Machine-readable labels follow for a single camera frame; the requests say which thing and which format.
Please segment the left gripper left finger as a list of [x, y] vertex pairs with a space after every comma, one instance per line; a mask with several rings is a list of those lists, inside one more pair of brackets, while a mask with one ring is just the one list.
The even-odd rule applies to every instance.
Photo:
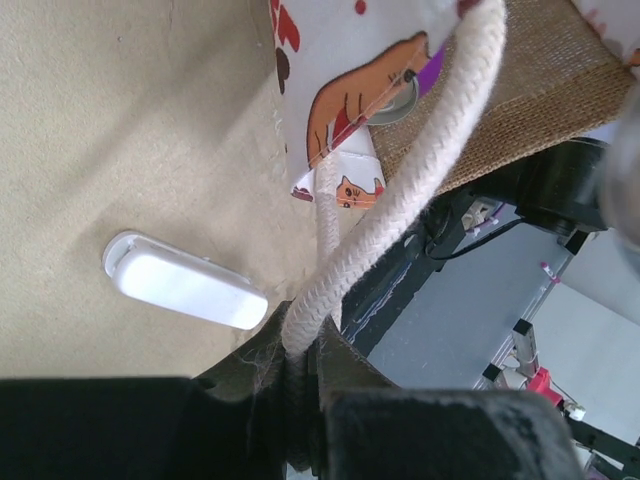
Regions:
[[1, 383], [5, 479], [282, 479], [281, 304], [189, 377]]

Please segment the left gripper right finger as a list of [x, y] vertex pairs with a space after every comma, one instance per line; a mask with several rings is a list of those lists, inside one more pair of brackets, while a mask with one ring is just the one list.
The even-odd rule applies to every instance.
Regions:
[[321, 479], [580, 479], [569, 427], [518, 390], [404, 389], [327, 321], [314, 345]]

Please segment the canvas bag with cat print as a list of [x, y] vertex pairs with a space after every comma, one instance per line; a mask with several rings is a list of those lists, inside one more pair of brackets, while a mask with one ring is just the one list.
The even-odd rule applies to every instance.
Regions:
[[[635, 1], [274, 1], [294, 197], [318, 267], [281, 330], [300, 359], [440, 191], [614, 119], [639, 78]], [[445, 47], [403, 120], [368, 120]]]

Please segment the red cola can back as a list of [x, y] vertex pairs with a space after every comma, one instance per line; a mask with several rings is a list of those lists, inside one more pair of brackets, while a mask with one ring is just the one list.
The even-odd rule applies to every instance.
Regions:
[[601, 180], [602, 216], [617, 234], [623, 257], [639, 275], [639, 85], [625, 100], [604, 155]]

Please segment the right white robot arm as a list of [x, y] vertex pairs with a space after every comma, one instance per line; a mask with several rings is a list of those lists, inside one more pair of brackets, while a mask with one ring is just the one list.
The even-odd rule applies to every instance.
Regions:
[[521, 224], [569, 239], [605, 231], [598, 191], [607, 143], [578, 137], [546, 148], [471, 183], [471, 194], [514, 208]]

